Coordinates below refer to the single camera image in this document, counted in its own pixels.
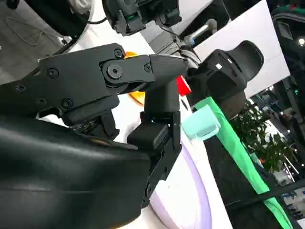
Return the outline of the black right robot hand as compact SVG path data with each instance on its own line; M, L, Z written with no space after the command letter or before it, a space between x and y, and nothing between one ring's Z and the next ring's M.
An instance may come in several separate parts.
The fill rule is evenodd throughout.
M112 43L0 87L0 226L110 229L139 217L181 151L187 60Z

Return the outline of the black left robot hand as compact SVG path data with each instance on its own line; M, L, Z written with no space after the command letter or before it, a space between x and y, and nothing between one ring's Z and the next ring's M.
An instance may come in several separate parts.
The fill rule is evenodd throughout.
M130 36L154 21L160 27L171 27L182 20L177 0L103 0L103 10L112 29Z

